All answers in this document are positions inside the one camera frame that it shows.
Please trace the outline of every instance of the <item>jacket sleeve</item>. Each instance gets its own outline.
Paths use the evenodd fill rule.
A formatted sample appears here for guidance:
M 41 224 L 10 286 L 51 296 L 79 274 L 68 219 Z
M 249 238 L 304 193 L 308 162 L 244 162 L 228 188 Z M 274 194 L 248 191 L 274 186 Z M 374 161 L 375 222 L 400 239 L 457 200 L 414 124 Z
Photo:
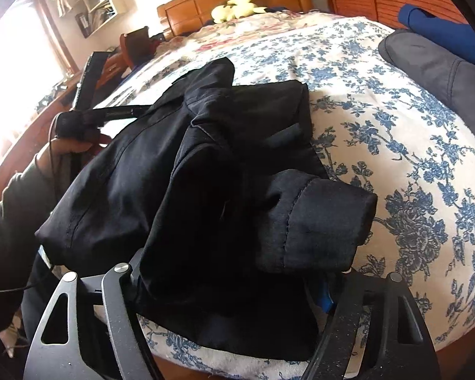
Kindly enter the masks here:
M 24 173 L 16 174 L 0 202 L 0 290 L 27 284 L 39 248 L 35 232 L 55 206 L 52 184 L 35 160 Z M 0 330 L 6 328 L 19 308 L 23 292 L 0 293 Z

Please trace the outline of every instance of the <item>yellow toy on shelf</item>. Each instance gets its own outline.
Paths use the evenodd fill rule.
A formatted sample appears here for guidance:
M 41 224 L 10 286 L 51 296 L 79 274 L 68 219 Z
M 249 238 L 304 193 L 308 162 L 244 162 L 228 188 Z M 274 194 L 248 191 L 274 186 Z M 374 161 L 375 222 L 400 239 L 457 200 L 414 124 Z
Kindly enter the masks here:
M 266 7 L 257 7 L 252 0 L 229 0 L 226 5 L 219 5 L 211 11 L 211 17 L 216 24 L 251 16 L 254 13 L 264 13 Z

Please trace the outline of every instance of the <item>silver screw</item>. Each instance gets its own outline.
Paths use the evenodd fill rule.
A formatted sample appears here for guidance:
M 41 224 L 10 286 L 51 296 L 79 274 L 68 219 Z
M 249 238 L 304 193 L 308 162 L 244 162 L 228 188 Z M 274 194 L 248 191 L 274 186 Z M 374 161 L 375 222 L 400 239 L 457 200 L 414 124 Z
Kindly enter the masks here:
M 114 266 L 114 271 L 117 273 L 125 273 L 129 269 L 129 265 L 127 263 L 120 263 Z
M 62 277 L 62 280 L 66 281 L 67 283 L 70 283 L 75 279 L 77 279 L 77 273 L 75 271 L 69 271 L 68 273 L 65 273 Z
M 401 274 L 396 273 L 395 271 L 389 274 L 389 278 L 392 281 L 395 281 L 396 283 L 399 283 L 401 280 L 403 280 L 403 278 L 401 277 Z

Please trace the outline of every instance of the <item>person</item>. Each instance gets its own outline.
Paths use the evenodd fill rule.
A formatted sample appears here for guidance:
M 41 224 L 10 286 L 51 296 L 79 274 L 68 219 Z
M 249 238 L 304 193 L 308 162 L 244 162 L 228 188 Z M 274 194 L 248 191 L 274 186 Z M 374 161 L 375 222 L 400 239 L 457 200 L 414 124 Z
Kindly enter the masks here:
M 109 141 L 109 137 L 100 136 L 100 144 Z M 10 180 L 0 202 L 0 290 L 21 288 L 29 282 L 39 249 L 35 232 L 56 205 L 52 167 L 57 167 L 57 160 L 67 153 L 88 151 L 95 155 L 101 148 L 75 139 L 55 138 L 51 140 L 51 151 L 46 144 L 26 170 Z M 48 270 L 45 264 L 41 269 Z M 30 279 L 30 283 L 35 283 L 35 279 Z M 0 331 L 9 326 L 23 293 L 0 293 Z

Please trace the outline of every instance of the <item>blue floral pattern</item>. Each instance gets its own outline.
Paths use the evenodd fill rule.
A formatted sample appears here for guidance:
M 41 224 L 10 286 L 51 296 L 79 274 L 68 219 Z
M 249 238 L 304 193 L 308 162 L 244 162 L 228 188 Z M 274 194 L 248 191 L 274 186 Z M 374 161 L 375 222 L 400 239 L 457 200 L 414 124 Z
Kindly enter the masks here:
M 153 60 L 113 105 L 151 104 L 180 75 L 227 56 L 234 83 L 297 79 L 308 85 L 313 146 L 331 179 L 378 194 L 354 267 L 407 281 L 436 349 L 475 326 L 475 137 L 462 120 L 378 54 L 391 29 L 332 18 L 197 55 Z M 354 348 L 362 354 L 369 315 Z M 194 345 L 141 318 L 152 352 L 226 377 L 297 380 L 306 362 L 234 356 Z

